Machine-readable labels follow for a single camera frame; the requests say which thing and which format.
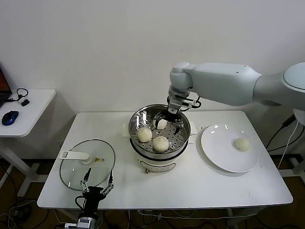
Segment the white table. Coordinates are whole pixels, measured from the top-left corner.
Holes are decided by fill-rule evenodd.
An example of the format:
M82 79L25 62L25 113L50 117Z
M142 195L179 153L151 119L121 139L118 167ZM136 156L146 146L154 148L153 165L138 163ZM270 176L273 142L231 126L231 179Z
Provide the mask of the white table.
M21 106L17 101L5 103L0 108L0 118L9 111L19 111L19 115L16 121L9 126L0 124L0 137L24 137L30 133L32 128L37 123L38 119L47 108L51 100L54 98L56 92L53 89L30 89L27 99L29 104ZM11 151L3 141L0 141L0 155L10 162L10 167L7 172L10 173L13 167L16 167L19 171L26 175L26 178L19 189L18 196L23 197L32 182L45 182L47 175L38 175L36 170L39 164L34 164L29 167L25 164L13 151ZM5 173L0 180L0 188L7 178Z
M241 111L186 112L198 137L202 128L226 123L243 128L259 153L256 166L245 174L223 171L210 162L198 144L188 145L177 166L162 174L145 174L135 161L135 151L122 138L122 125L133 113L79 113L61 150L70 150L87 139L102 139L114 149L114 188L99 209L203 209L265 207L289 204L293 198L256 134ZM41 208L78 209L80 191L67 188L60 179L61 160L56 159L38 199Z

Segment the blue computer mouse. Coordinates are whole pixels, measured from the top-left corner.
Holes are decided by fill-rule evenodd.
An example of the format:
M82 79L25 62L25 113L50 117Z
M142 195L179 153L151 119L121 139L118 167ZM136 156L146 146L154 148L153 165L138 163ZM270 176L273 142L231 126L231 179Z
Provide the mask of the blue computer mouse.
M3 125L12 125L16 118L18 117L19 112L18 111L10 111L7 112L3 117L2 117L2 124Z

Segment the steamed bun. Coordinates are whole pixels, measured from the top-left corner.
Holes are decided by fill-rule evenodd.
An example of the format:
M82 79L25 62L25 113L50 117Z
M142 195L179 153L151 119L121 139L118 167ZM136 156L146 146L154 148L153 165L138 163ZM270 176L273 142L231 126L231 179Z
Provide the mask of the steamed bun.
M158 136L153 140L152 146L155 151L164 152L167 150L169 146L169 141L167 140L166 137Z
M153 127L156 128L156 120L153 120L152 124L153 124ZM161 119L158 123L157 129L163 130L166 127L166 125L167 125L167 121L164 119Z
M148 142L152 136L152 131L148 127L140 128L137 132L137 138L140 142Z
M240 138L236 139L235 146L240 151L247 151L247 150L249 150L251 143L250 143L249 139L240 137Z

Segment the cable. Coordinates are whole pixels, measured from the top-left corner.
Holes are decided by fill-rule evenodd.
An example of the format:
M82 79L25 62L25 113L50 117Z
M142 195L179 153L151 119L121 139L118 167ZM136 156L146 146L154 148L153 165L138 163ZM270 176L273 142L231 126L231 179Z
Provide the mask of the cable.
M56 213L56 209L54 209L54 213L55 213L56 219L57 219L57 221L58 221L59 223L69 223L69 222L61 222L61 221L59 220L59 217L58 217L58 215L57 215L57 213Z
M297 125L298 125L298 124L299 124L299 121L296 122L295 129L293 130L292 134L291 134L290 137L288 138L288 142L287 142L285 151L284 151L283 156L282 156L282 158L281 158L281 160L280 160L280 163L278 164L277 169L280 168L281 162L282 162L282 160L283 160L283 158L284 158L284 155L285 155L285 153L286 153L286 151L287 151L287 148L288 148L288 146L289 146L290 139L291 139L292 136L294 135L294 133L295 133L295 131L296 131L296 128L297 128Z
M291 123L293 123L296 120L295 115L291 115L289 118L287 118L283 123L281 128L271 137L270 141L268 142L266 148L268 148L268 146L270 145L270 143L272 142L272 140L274 139L274 137L284 128L286 128L287 126L289 126Z
M197 98L197 100L196 100L196 103L197 104L199 104L198 106L194 106L194 105L192 105L192 108L199 108L199 107L201 107L201 102L199 101L199 99L200 99L200 97L198 97ZM184 112L184 111L188 111L190 108L186 108L186 109L184 109L184 110L181 110L182 112Z
M151 215L151 214L143 214L138 210L138 213L144 216L156 216L156 215ZM249 216L255 216L255 214L251 215L246 215L246 216L223 216L223 217L218 217L218 218L182 218L182 217L169 217L169 216L161 216L162 218L167 218L167 219L231 219L231 218L243 218L243 217L249 217Z
M22 207L22 206L28 205L28 204L31 203L31 202L35 202L35 203L36 203L36 201L32 199L32 200L30 200L29 202L26 202L25 204L18 205L17 208L20 208L20 207ZM29 218L29 217L27 217L27 219L21 220L21 221L18 221L18 222L17 222L16 219L14 219L14 218L11 217L10 211L11 211L13 208L16 209L16 206L11 207L10 210L9 210L9 216L10 216L10 217L8 218L8 227L9 227L10 229L14 229L14 228L16 227L16 224L18 225L19 223L23 223L23 222L25 222L25 221ZM13 226L12 228L10 227L10 219L13 219L13 222L14 222L14 226Z
M290 225L290 224L281 226L281 227L279 227L279 228L272 228L272 227L267 226L266 224L264 224L257 216L255 216L255 218L257 219L257 221L258 221L260 224L262 224L264 227L266 227L266 228L268 228L268 229L282 229L282 228L287 228L287 227L296 228L296 229L301 229L301 228L299 228L299 227L296 226L296 225Z
M14 191L15 191L15 209L16 209L17 208L17 189L16 189L15 182L14 182L13 178L11 178L10 174L6 171L5 167L1 163L0 163L0 167L8 175L8 177L10 178L10 180L11 180L13 186L14 186Z
M144 228L144 227L146 227L146 226L148 226L148 225L151 225L152 223L154 223L155 221L156 221L156 219L157 219L157 217L155 217L152 221L150 221L149 223L144 223L144 225L143 226L141 226L141 227L139 227L139 226L136 226L135 224L134 224L134 222L133 222L133 217L134 217L134 211L132 212L132 216L129 218L128 217L128 213L127 213L127 211L125 211L125 214L126 214L126 217L127 217L127 219L128 219L128 221L129 221L129 223L130 223L130 228L132 228L132 226L134 226L135 228L137 228L137 229L142 229L142 228Z
M187 217L191 217L191 216L195 213L196 210L194 210L189 216L180 215L177 211L175 211L175 210L173 210L173 211L174 211L178 216L187 218Z
M25 95L20 94L19 90L24 90L26 92L26 94ZM17 92L18 99L10 98L10 99L7 99L6 102L19 101L22 97L25 97L25 96L27 96L29 94L29 91L27 89L25 89L25 88L22 88L22 87L18 88L16 92Z
M294 141L289 143L289 146L292 145L294 142L296 142L302 136L304 130L305 130L305 126L303 126L303 129L302 129L301 133L299 134L299 136ZM281 147L278 147L278 148L275 148L275 149L270 149L270 150L268 150L268 152L272 152L272 151L275 151L275 150L278 150L278 149L281 149L281 148L284 148L284 147L286 147L286 146L281 146Z
M35 201L35 202L37 203L37 199L32 199L32 198L25 198L25 199L18 200L17 203L18 203L18 202L21 202L21 201L25 201L25 200L31 200L31 201L29 201L28 203L22 204L22 205L20 205L20 206L17 206L17 207L18 207L18 208L19 208L19 207L22 207L22 206L24 206L24 205L29 204L29 203L32 202L32 201ZM34 226L34 227L30 228L30 229L35 229L35 228L39 227L39 226L47 219L48 215L49 215L49 210L47 210L47 214L46 214L46 216L44 217L44 219L43 219L38 225L36 225L36 226ZM15 223L19 228L24 229L19 223L15 222L15 221L14 221L14 223Z
M278 129L278 131L276 131L276 133L271 137L271 139L269 140L268 144L266 145L266 148L268 148L268 146L270 145L270 143L272 142L272 140L274 139L274 137L281 131L283 130L284 127L282 126L281 128Z
M99 218L97 221L96 221L96 229L99 229L102 225L103 225L103 222L104 222L104 220L103 220L103 218Z
M84 208L77 202L77 200L78 200L79 198L84 198L84 197L83 197L83 196L77 196L77 197L74 199L74 202L75 202L75 204L76 204L82 211L84 211Z
M9 226L9 222L7 222L7 223L6 223L7 228L9 228L9 229L14 229L15 226L16 226L16 223L15 223L14 219L13 219L8 213L6 213L6 212L2 213L2 214L0 215L0 217L1 217L1 216L5 216L5 215L9 218L9 220L11 219L11 220L14 222L14 227L13 227L13 228L11 228L11 227Z
M170 221L168 221L167 219L164 218L164 220L174 229L197 229L197 228L201 228L202 226L209 224L211 225L214 229L217 229L217 227L211 223L211 222L203 222L202 224L200 224L199 226L196 227L185 227L185 228L176 228L173 224L170 223Z
M146 223L146 222L145 222L145 216L143 216L143 223L144 223L144 226L151 225L156 219L157 219L157 217L154 217L149 223Z
M127 226L127 229L129 229L129 226L130 226L130 211L128 211L128 226Z

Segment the table leg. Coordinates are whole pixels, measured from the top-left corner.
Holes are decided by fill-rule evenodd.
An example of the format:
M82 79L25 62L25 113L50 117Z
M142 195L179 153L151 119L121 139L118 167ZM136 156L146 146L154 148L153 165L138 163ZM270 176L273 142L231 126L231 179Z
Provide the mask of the table leg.
M23 197L27 193L31 183L44 183L47 180L48 175L38 175L36 170L39 164L35 163L32 167L29 167L24 161L22 161L5 143L0 141L0 155L8 162L10 166L16 167L20 172L26 175L23 184L17 194L18 197Z
M10 174L11 170L14 168L14 166L11 164L8 169L6 170L6 173L4 173L3 177L0 180L0 189L2 188L4 182L6 181L6 178L8 178L8 174Z
M235 227L240 221L245 220L246 218L250 217L250 215L257 214L261 210L263 210L266 207L255 207L255 208L245 208L242 211L240 211L238 214L232 216L237 218L231 218L227 220L227 225L229 227Z
M290 158L289 161L294 166L293 169L280 169L279 172L282 177L300 177L305 184L305 160L298 163L297 159Z

